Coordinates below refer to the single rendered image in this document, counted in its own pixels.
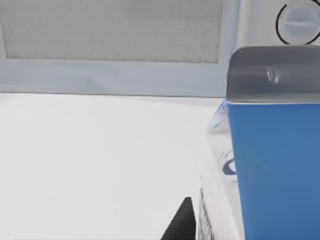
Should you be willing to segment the pale microwave oven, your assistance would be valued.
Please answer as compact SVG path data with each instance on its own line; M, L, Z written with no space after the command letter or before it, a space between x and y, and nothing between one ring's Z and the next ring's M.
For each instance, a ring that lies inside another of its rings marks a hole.
M0 0L0 93L218 98L283 0Z

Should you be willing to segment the blue bottle with grey cap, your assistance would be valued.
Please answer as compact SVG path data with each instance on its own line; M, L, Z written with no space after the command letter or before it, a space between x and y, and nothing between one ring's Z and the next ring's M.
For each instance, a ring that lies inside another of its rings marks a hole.
M197 240L320 240L320 45L237 49L207 137Z

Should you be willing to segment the white microwave knob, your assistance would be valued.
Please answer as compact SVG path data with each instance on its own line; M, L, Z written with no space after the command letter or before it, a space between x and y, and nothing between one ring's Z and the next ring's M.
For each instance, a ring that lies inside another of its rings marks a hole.
M283 0L275 33L285 45L311 45L320 38L320 0Z

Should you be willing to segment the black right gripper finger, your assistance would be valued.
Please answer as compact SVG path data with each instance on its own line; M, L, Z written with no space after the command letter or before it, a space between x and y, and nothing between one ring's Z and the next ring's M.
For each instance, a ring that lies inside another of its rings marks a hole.
M196 218L191 197L185 197L160 240L196 240Z

